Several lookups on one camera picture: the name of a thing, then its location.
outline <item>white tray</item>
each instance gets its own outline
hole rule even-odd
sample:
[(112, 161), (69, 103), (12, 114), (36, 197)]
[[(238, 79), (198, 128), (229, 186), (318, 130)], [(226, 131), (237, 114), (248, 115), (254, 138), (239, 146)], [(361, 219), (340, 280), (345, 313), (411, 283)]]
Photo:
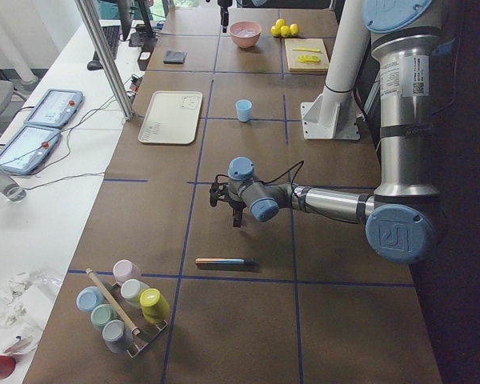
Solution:
[(201, 92), (159, 90), (153, 94), (138, 140), (144, 144), (190, 144), (198, 128)]

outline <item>wooden cutting board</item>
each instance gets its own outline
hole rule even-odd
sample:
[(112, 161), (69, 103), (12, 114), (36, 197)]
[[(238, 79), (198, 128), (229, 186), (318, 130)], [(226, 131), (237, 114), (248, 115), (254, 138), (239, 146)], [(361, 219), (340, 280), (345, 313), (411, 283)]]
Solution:
[[(329, 57), (326, 47), (320, 38), (285, 38), (286, 60), (288, 61), (288, 70), (290, 72), (327, 72), (329, 69)], [(294, 50), (294, 48), (312, 48), (319, 49), (320, 52), (309, 52), (306, 50)], [(316, 55), (320, 57), (320, 62), (299, 62), (298, 56)]]

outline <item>sticker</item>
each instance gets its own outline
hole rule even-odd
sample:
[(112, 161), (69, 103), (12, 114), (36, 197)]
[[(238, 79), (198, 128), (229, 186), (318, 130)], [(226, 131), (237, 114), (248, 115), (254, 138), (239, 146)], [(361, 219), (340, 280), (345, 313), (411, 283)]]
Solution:
[(402, 94), (400, 85), (400, 64), (397, 61), (388, 62), (381, 67), (380, 73), (381, 99), (388, 96), (399, 96)]
[(429, 95), (429, 57), (425, 55), (402, 58), (402, 96)]

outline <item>lemon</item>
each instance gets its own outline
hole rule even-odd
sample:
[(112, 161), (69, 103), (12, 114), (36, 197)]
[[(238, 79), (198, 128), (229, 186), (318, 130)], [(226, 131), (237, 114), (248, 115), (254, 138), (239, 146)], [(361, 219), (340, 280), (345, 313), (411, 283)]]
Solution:
[(292, 24), (290, 26), (290, 34), (292, 36), (297, 36), (299, 32), (300, 32), (300, 29), (298, 28), (298, 24)]
[(290, 36), (290, 28), (288, 26), (281, 27), (281, 37), (288, 38)]
[(286, 25), (286, 20), (284, 18), (278, 18), (278, 20), (275, 22), (275, 27), (276, 28), (281, 28), (282, 26)]
[(275, 38), (278, 38), (279, 36), (281, 36), (281, 28), (279, 28), (278, 26), (272, 26), (270, 28), (270, 33), (272, 34), (272, 36), (274, 36)]

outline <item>tablet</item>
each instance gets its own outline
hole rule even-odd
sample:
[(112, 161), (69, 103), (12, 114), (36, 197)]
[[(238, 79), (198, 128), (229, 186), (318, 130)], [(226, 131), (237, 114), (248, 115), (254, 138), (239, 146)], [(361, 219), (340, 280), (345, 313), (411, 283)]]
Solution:
[(60, 137), (58, 128), (25, 124), (0, 151), (0, 167), (8, 174), (30, 174)]
[(80, 90), (48, 90), (25, 123), (60, 129), (71, 120), (82, 101)]

